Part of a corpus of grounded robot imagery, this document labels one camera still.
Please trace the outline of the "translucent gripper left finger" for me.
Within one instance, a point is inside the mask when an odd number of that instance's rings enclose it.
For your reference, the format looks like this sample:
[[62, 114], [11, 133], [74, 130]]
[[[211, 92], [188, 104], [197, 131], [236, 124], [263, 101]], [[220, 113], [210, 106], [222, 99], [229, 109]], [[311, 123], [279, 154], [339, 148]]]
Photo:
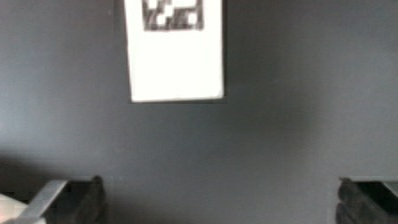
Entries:
[[106, 224], [103, 179], [51, 180], [11, 224]]

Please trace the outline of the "translucent gripper right finger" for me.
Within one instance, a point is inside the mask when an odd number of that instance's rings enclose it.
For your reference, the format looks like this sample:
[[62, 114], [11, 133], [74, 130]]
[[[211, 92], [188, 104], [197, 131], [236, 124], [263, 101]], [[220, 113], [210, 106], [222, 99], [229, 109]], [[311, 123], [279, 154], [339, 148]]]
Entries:
[[341, 179], [336, 224], [398, 224], [398, 181]]

